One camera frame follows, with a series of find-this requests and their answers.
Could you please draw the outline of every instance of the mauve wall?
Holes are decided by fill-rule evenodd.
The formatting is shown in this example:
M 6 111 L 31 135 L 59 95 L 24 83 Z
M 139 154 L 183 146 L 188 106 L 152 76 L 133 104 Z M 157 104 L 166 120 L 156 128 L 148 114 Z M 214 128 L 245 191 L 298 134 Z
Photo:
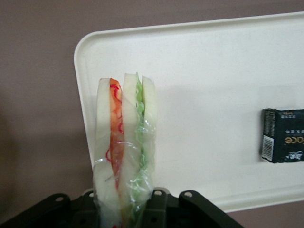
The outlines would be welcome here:
M 296 11 L 303 0 L 0 1 L 0 223 L 51 194 L 74 199 L 92 187 L 73 63 L 83 36 Z M 230 215 L 247 228 L 302 228 L 303 207 Z

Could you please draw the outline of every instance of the white bread slice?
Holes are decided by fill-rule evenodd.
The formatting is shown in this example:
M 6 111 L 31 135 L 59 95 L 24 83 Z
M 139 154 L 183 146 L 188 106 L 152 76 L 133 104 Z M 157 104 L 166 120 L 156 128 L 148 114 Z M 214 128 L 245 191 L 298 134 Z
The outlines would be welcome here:
M 122 115 L 125 145 L 119 184 L 123 227 L 127 226 L 129 220 L 133 201 L 133 188 L 135 187 L 134 180 L 140 169 L 141 145 L 136 138 L 139 122 L 136 109 L 137 81 L 138 74 L 125 74 L 124 76 Z
M 145 76 L 142 76 L 142 98 L 145 105 L 144 118 L 143 118 L 143 150 L 146 157 L 146 167 L 144 174 L 145 182 L 142 184 L 142 188 L 145 189 L 140 200 L 146 201 L 149 199 L 150 194 L 153 191 L 153 175 L 154 175 L 154 157 L 155 157 L 155 134 L 157 123 L 157 96 L 156 89 L 153 81 Z
M 110 147 L 110 79 L 99 81 L 96 109 L 96 138 L 94 151 L 94 185 L 95 195 L 101 208 L 101 226 L 103 228 L 119 227 L 121 208 L 112 165 L 106 159 Z

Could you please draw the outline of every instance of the sandwich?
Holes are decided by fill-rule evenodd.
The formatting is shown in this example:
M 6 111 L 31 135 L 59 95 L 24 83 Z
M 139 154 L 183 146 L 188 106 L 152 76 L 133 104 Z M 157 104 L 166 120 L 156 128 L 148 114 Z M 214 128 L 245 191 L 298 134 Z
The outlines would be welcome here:
M 152 80 L 125 74 L 123 90 L 114 79 L 99 81 L 93 172 L 101 227 L 140 225 L 153 191 L 156 122 Z

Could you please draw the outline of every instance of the tomato slice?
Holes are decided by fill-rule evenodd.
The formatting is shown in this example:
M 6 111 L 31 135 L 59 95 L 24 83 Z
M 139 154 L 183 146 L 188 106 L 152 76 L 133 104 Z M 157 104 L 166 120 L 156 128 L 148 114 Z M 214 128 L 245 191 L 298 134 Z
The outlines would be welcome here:
M 122 116 L 122 89 L 115 79 L 110 79 L 111 136 L 110 161 L 115 176 L 116 188 L 119 184 L 119 171 L 124 155 L 124 127 Z

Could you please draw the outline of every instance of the small box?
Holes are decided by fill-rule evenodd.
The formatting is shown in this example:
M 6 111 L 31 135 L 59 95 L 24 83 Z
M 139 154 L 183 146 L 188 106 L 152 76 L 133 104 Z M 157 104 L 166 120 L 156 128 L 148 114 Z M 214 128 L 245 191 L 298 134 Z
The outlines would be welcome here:
M 265 109 L 262 158 L 273 163 L 304 161 L 304 109 Z

